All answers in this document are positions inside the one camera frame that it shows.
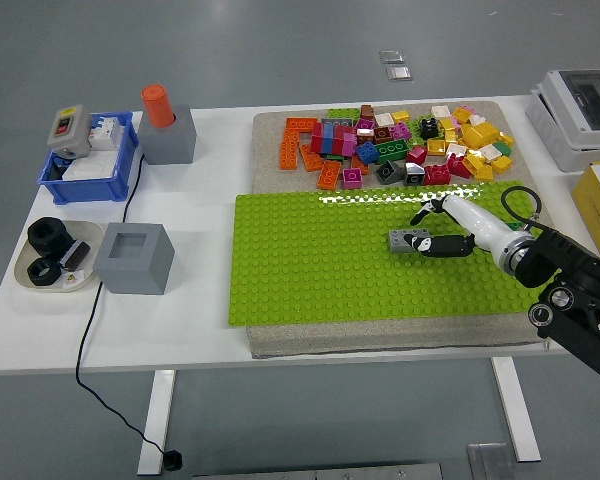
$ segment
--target power cord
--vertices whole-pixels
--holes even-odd
[[[138,190],[138,184],[140,183],[140,174],[142,173],[142,161],[143,160],[144,160],[144,154],[142,155],[142,157],[140,157],[140,164],[138,165],[138,177],[136,178],[136,183],[133,187],[131,195],[129,195],[127,204],[124,207],[124,213],[122,214],[122,223],[125,223],[127,221],[127,213],[129,211],[129,205],[131,204],[131,200],[133,200],[133,197],[135,196],[136,191]],[[156,447],[162,454],[162,466],[164,467],[165,470],[167,470],[169,472],[172,472],[175,470],[180,470],[182,468],[182,454],[180,452],[178,452],[176,450],[170,450],[168,452],[165,452],[162,448],[160,448],[160,445],[158,445],[156,442],[149,440],[147,437],[145,437],[144,433],[140,429],[131,425],[127,421],[127,419],[124,417],[124,415],[122,415],[122,413],[120,413],[115,408],[112,408],[109,405],[107,405],[107,403],[102,399],[102,397],[100,397],[100,395],[98,395],[96,393],[95,390],[93,390],[88,385],[85,385],[85,383],[82,382],[82,380],[80,380],[80,363],[82,362],[82,352],[84,350],[84,344],[87,341],[87,336],[89,335],[89,330],[91,329],[91,324],[93,323],[93,318],[95,317],[95,314],[96,314],[98,300],[100,300],[100,294],[102,293],[102,286],[103,286],[103,283],[100,282],[100,285],[98,285],[98,291],[96,293],[96,297],[93,300],[93,308],[91,309],[91,315],[89,316],[89,321],[87,322],[87,326],[84,330],[84,334],[82,335],[82,340],[80,341],[80,348],[78,350],[78,360],[76,362],[76,382],[78,382],[78,385],[80,385],[82,388],[84,388],[87,392],[89,392],[91,395],[93,395],[102,404],[102,406],[104,408],[106,408],[107,410],[109,410],[112,413],[115,413],[124,422],[124,424],[127,427],[129,427],[134,432],[138,433],[138,435],[140,435],[142,437],[143,441],[150,443],[151,445]]]

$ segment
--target table leg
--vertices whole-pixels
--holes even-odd
[[[144,436],[156,442],[164,450],[169,426],[171,398],[176,380],[175,370],[156,370],[151,389],[151,401],[147,412]],[[142,442],[138,475],[160,475],[162,472],[162,454],[147,442]]]
[[[540,451],[533,433],[513,358],[493,357],[491,363],[500,390],[504,413],[507,416],[516,458],[518,462],[539,462]]]

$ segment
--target white plate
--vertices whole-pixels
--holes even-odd
[[[104,230],[100,225],[93,222],[63,220],[63,223],[67,227],[67,232],[69,232],[74,240],[82,240],[91,247],[89,253],[80,264],[80,270],[73,272],[77,280],[69,285],[67,283],[68,274],[64,272],[52,285],[46,287],[34,285],[27,274],[27,268],[40,255],[33,249],[29,242],[25,242],[13,267],[13,274],[16,277],[16,281],[23,287],[43,292],[69,293],[84,287],[96,276],[93,271],[93,262],[96,259],[98,250],[100,250],[100,245],[102,245]]]

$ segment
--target black cable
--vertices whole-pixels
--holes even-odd
[[[136,194],[136,191],[138,190],[138,185],[140,183],[140,174],[142,173],[142,161],[144,160],[144,154],[142,155],[142,157],[140,157],[140,164],[138,165],[138,176],[136,178],[136,183],[133,187],[133,190],[131,191],[131,195],[129,195],[129,199],[127,200],[127,204],[124,207],[124,213],[122,214],[122,223],[125,223],[127,220],[127,213],[129,210],[129,205],[131,204],[131,200],[133,200],[133,197]],[[78,385],[80,385],[82,388],[84,388],[87,392],[89,392],[91,395],[93,395],[101,404],[104,408],[106,408],[107,410],[109,410],[112,413],[115,413],[118,417],[120,417],[120,419],[124,422],[124,424],[129,427],[131,430],[133,430],[134,432],[137,432],[138,435],[140,435],[142,437],[142,440],[144,440],[147,443],[150,443],[151,445],[155,446],[160,453],[163,456],[167,456],[168,454],[170,454],[171,452],[167,452],[165,453],[165,451],[160,448],[160,445],[158,445],[156,442],[149,440],[147,437],[144,436],[144,433],[134,427],[133,425],[131,425],[127,419],[124,417],[124,415],[122,415],[119,411],[117,411],[116,409],[110,407],[109,405],[107,405],[107,403],[100,397],[100,395],[98,395],[95,390],[93,390],[91,387],[89,387],[88,385],[85,385],[82,380],[80,380],[80,364],[82,362],[82,352],[84,350],[84,344],[87,341],[87,336],[89,335],[89,330],[91,329],[91,324],[93,323],[93,318],[95,317],[96,314],[96,308],[98,306],[98,300],[100,300],[100,294],[102,292],[102,286],[103,283],[100,282],[100,285],[98,285],[98,292],[96,293],[96,297],[93,300],[93,307],[91,309],[91,315],[89,316],[89,321],[87,322],[87,326],[84,330],[84,334],[82,335],[82,340],[80,341],[80,348],[78,350],[78,360],[76,362],[76,382],[78,382]]]
[[[537,218],[540,215],[540,212],[542,211],[542,200],[540,199],[540,195],[538,195],[534,190],[530,189],[529,187],[525,187],[523,185],[514,185],[513,187],[507,188],[504,192],[502,192],[502,195],[500,196],[500,201],[502,202],[502,206],[507,211],[507,213],[509,215],[511,215],[513,218],[515,218],[516,220],[525,223],[526,224],[525,230],[529,230],[531,227],[536,227],[536,228],[539,228],[540,230],[546,230],[547,229],[546,225],[536,222],[535,220],[532,220],[531,218],[523,217],[522,215],[515,212],[509,206],[509,204],[507,203],[507,196],[511,192],[514,192],[514,191],[526,192],[529,195],[531,195],[531,197],[533,197],[534,201],[536,202],[536,210],[533,213],[532,217]]]

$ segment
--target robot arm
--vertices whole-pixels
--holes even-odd
[[[552,338],[600,374],[600,258],[560,232],[515,214],[506,203],[513,190],[530,193],[536,199],[537,213],[539,197],[525,187],[512,187],[502,195],[503,205],[514,218],[528,228],[541,229],[537,239],[527,230],[512,231],[470,200],[448,195],[425,202],[411,225],[430,213],[446,213],[468,235],[419,238],[407,234],[405,240],[429,257],[467,256],[478,247],[490,252],[500,270],[527,288],[551,280],[529,309],[529,320],[541,338]]]

